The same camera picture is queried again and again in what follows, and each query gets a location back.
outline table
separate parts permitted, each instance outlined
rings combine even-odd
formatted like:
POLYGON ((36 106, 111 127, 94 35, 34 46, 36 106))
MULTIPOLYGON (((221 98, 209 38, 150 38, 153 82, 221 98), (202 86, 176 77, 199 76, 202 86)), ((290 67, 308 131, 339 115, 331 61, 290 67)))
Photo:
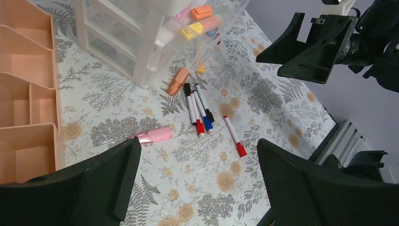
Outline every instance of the table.
POLYGON ((203 88, 215 133, 198 138, 186 99, 166 93, 178 56, 149 89, 141 89, 76 44, 72 0, 31 0, 57 28, 59 81, 67 165, 99 154, 133 132, 168 125, 174 137, 143 146, 123 225, 254 226, 270 208, 259 168, 259 138, 309 158, 334 126, 300 81, 277 77, 278 65, 257 64, 271 42, 247 12, 188 79, 203 88), (239 158, 222 119, 228 115, 248 155, 239 158))

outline peach plastic tray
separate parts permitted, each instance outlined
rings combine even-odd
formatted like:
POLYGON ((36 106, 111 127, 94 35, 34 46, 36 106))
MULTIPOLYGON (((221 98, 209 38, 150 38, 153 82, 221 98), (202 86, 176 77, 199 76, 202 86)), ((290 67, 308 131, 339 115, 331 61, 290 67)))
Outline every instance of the peach plastic tray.
POLYGON ((51 15, 0 0, 0 184, 65 167, 51 15))

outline gray wall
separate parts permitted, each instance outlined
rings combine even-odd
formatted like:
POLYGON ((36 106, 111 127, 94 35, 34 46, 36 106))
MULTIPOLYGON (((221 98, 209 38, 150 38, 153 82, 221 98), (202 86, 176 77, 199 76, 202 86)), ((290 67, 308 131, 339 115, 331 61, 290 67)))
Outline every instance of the gray wall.
MULTIPOLYGON (((372 2, 357 0, 354 7, 363 13, 372 2)), ((305 41, 310 19, 319 17, 321 6, 321 0, 251 0, 246 10, 271 41, 285 31, 295 12, 306 13, 299 37, 305 41)), ((381 88, 372 77, 363 79, 362 73, 354 74, 344 65, 333 68, 326 85, 306 85, 337 121, 350 119, 375 150, 399 153, 399 93, 381 88)))

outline highlighter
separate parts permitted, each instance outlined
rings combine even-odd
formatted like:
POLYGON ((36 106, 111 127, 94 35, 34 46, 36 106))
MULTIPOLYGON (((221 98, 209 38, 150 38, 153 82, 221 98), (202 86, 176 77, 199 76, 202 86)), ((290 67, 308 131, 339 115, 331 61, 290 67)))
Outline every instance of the highlighter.
POLYGON ((190 41, 196 37, 191 30, 200 35, 221 26, 223 22, 223 18, 220 15, 214 15, 181 29, 180 36, 182 36, 184 40, 190 41))
POLYGON ((222 14, 233 10, 233 5, 230 1, 219 3, 217 5, 204 5, 195 7, 190 10, 190 16, 193 20, 202 20, 212 15, 222 14))
POLYGON ((184 67, 180 68, 177 72, 175 78, 172 80, 172 83, 169 86, 168 94, 171 96, 176 95, 179 89, 183 86, 187 77, 190 75, 190 72, 184 67))
POLYGON ((132 134, 129 138, 137 137, 140 141, 140 144, 149 144, 162 140, 168 140, 172 138, 172 135, 172 129, 169 128, 169 126, 166 126, 142 133, 132 134))

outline floral tablecloth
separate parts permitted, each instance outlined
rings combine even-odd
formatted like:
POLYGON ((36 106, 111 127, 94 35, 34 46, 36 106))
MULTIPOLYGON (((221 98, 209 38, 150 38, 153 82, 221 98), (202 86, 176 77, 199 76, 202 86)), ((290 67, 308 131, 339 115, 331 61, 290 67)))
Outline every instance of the floral tablecloth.
POLYGON ((204 90, 215 133, 198 138, 182 93, 166 93, 186 61, 178 56, 149 89, 141 89, 76 44, 72 0, 31 0, 57 29, 65 160, 72 165, 125 140, 168 125, 174 137, 144 146, 123 225, 254 226, 270 207, 256 143, 259 138, 309 158, 334 126, 298 80, 277 77, 277 65, 257 64, 270 41, 247 12, 188 82, 204 90), (228 115, 248 155, 239 158, 222 119, 228 115))

